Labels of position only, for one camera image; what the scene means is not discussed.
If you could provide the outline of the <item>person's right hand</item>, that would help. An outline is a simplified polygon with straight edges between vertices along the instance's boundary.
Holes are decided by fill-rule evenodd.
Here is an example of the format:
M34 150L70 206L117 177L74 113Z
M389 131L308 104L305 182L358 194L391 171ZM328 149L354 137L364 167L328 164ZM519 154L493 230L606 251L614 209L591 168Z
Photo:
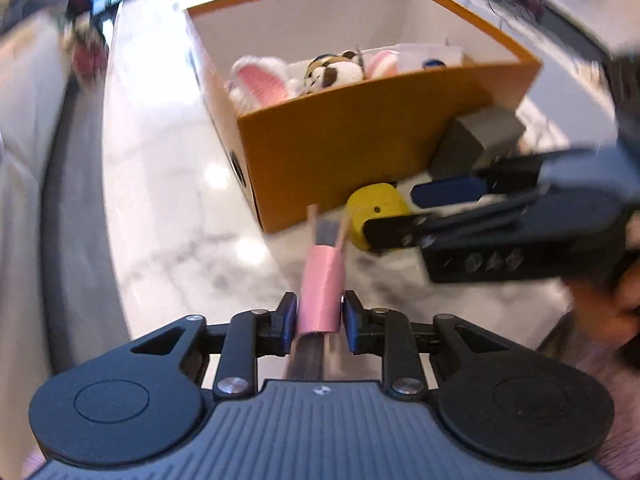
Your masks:
M573 298L577 325L592 339L620 348L639 333L639 260L613 289L581 280L564 280Z

